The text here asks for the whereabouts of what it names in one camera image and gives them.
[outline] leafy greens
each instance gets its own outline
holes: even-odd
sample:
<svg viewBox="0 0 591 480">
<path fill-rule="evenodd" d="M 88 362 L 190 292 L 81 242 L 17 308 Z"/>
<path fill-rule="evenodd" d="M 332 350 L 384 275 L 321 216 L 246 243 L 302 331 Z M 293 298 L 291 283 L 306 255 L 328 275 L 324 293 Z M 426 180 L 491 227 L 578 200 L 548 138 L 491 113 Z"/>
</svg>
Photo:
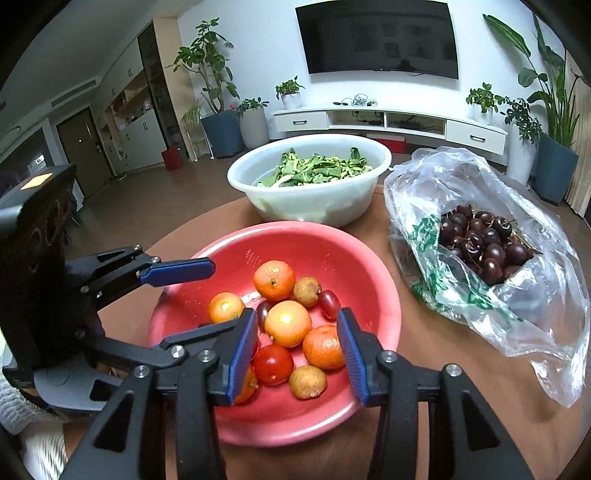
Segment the leafy greens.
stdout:
<svg viewBox="0 0 591 480">
<path fill-rule="evenodd" d="M 325 157 L 315 153 L 310 158 L 300 158 L 293 148 L 281 156 L 278 167 L 267 178 L 260 180 L 259 187 L 294 187 L 309 183 L 328 183 L 355 177 L 372 169 L 359 150 L 351 148 L 347 160 Z"/>
</svg>

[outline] metal screw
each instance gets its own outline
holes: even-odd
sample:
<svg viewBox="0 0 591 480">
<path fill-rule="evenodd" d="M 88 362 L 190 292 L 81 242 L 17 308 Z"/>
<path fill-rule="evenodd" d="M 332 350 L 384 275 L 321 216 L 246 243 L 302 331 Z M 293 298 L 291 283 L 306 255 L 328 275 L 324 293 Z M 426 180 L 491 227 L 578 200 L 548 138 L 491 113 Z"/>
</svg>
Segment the metal screw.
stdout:
<svg viewBox="0 0 591 480">
<path fill-rule="evenodd" d="M 396 353 L 392 350 L 384 350 L 381 354 L 379 354 L 379 356 L 387 364 L 391 364 L 398 359 L 398 355 L 396 355 Z"/>
<path fill-rule="evenodd" d="M 450 375 L 450 377 L 459 377 L 462 374 L 462 369 L 456 364 L 449 364 L 445 367 L 445 371 Z"/>
<path fill-rule="evenodd" d="M 170 353 L 175 358 L 181 358 L 184 356 L 184 348 L 182 345 L 173 345 L 173 347 L 170 349 Z"/>
<path fill-rule="evenodd" d="M 203 362 L 204 364 L 212 361 L 215 356 L 216 356 L 216 352 L 214 352 L 213 350 L 201 350 L 197 354 L 197 358 L 199 358 L 199 361 Z"/>
<path fill-rule="evenodd" d="M 147 365 L 138 365 L 134 369 L 134 376 L 137 378 L 145 378 L 150 374 L 150 368 Z"/>
</svg>

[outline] tomato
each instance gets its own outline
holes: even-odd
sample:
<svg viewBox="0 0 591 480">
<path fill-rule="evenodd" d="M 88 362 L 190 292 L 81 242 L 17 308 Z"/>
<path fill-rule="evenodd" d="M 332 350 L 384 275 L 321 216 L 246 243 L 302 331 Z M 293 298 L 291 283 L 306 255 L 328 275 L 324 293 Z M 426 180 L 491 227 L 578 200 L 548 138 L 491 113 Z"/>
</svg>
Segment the tomato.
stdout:
<svg viewBox="0 0 591 480">
<path fill-rule="evenodd" d="M 336 320 L 339 315 L 340 302 L 336 295 L 330 290 L 323 290 L 318 295 L 320 310 L 329 320 Z"/>
<path fill-rule="evenodd" d="M 289 379 L 294 361 L 287 348 L 273 344 L 258 351 L 252 366 L 259 382 L 264 385 L 279 385 Z"/>
<path fill-rule="evenodd" d="M 258 383 L 256 381 L 255 371 L 252 369 L 252 365 L 249 365 L 246 375 L 244 376 L 244 382 L 242 383 L 242 392 L 238 395 L 236 400 L 234 400 L 234 405 L 240 405 L 241 403 L 246 402 L 254 395 L 257 388 Z"/>
<path fill-rule="evenodd" d="M 244 304 L 242 299 L 238 295 L 227 291 L 219 293 L 212 298 L 207 309 L 209 318 L 213 323 L 240 318 L 243 310 Z"/>
</svg>

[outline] small plant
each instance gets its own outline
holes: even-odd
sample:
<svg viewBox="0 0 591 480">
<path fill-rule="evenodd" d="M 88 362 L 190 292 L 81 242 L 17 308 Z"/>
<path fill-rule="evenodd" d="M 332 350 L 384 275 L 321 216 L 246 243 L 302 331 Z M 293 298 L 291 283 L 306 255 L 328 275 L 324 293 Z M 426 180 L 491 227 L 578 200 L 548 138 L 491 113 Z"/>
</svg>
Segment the small plant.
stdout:
<svg viewBox="0 0 591 480">
<path fill-rule="evenodd" d="M 505 123 L 511 125 L 512 123 L 519 127 L 519 135 L 523 140 L 530 142 L 537 142 L 542 134 L 542 126 L 540 121 L 530 115 L 530 104 L 523 98 L 516 100 L 506 99 L 507 111 L 501 112 L 505 115 Z"/>
<path fill-rule="evenodd" d="M 466 103 L 472 105 L 473 103 L 482 107 L 482 113 L 486 113 L 489 108 L 499 111 L 498 105 L 505 102 L 505 97 L 494 95 L 491 92 L 492 85 L 490 83 L 482 82 L 482 88 L 471 88 L 470 95 L 466 98 Z"/>
<path fill-rule="evenodd" d="M 233 76 L 230 68 L 226 66 L 227 58 L 217 50 L 220 40 L 226 43 L 228 48 L 233 48 L 228 40 L 211 27 L 217 27 L 219 18 L 209 22 L 203 21 L 195 28 L 199 35 L 190 47 L 180 47 L 176 59 L 174 59 L 174 71 L 181 66 L 201 75 L 205 82 L 201 95 L 214 113 L 223 112 L 225 109 L 223 90 L 226 89 L 235 98 L 240 98 L 236 91 L 236 85 L 232 83 Z"/>
<path fill-rule="evenodd" d="M 296 75 L 293 80 L 287 80 L 281 85 L 277 85 L 275 87 L 275 90 L 277 91 L 277 100 L 279 100 L 279 95 L 292 95 L 293 93 L 299 93 L 300 88 L 305 89 L 306 87 L 297 83 Z"/>
<path fill-rule="evenodd" d="M 509 25 L 503 23 L 498 18 L 491 15 L 484 15 L 484 19 L 489 28 L 497 34 L 499 38 L 505 40 L 506 43 L 515 47 L 520 51 L 530 67 L 521 69 L 517 76 L 517 82 L 524 88 L 529 87 L 536 80 L 540 84 L 540 90 L 532 93 L 527 101 L 535 103 L 538 101 L 544 102 L 546 107 L 546 115 L 548 117 L 548 136 L 559 144 L 570 148 L 574 141 L 574 128 L 579 121 L 580 115 L 575 115 L 576 95 L 574 94 L 574 86 L 580 75 L 574 75 L 574 82 L 570 87 L 570 91 L 566 88 L 566 62 L 564 58 L 558 55 L 548 45 L 546 45 L 540 22 L 535 14 L 534 25 L 536 32 L 536 40 L 538 51 L 542 57 L 542 61 L 546 66 L 546 72 L 538 73 L 531 61 L 531 51 L 527 47 L 524 38 L 513 30 Z"/>
<path fill-rule="evenodd" d="M 265 101 L 261 101 L 261 97 L 254 99 L 254 98 L 246 98 L 242 101 L 242 103 L 240 105 L 238 105 L 238 114 L 242 115 L 244 112 L 246 112 L 247 110 L 252 110 L 253 108 L 259 108 L 259 107 L 266 107 L 269 105 L 269 102 Z"/>
</svg>

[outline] white plastic basin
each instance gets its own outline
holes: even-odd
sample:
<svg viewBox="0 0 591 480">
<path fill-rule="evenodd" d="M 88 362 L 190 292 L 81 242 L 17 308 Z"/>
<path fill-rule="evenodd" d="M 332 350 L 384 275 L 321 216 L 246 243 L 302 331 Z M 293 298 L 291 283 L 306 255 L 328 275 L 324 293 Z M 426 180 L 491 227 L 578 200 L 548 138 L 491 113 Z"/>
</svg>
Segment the white plastic basin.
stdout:
<svg viewBox="0 0 591 480">
<path fill-rule="evenodd" d="M 257 182 L 279 165 L 290 148 L 301 158 L 314 153 L 349 158 L 357 147 L 373 169 L 351 179 L 299 187 L 257 187 Z M 248 199 L 267 222 L 299 220 L 340 227 L 357 219 L 368 209 L 378 177 L 392 161 L 384 145 L 356 135 L 320 134 L 286 138 L 245 154 L 228 170 L 228 182 Z"/>
</svg>

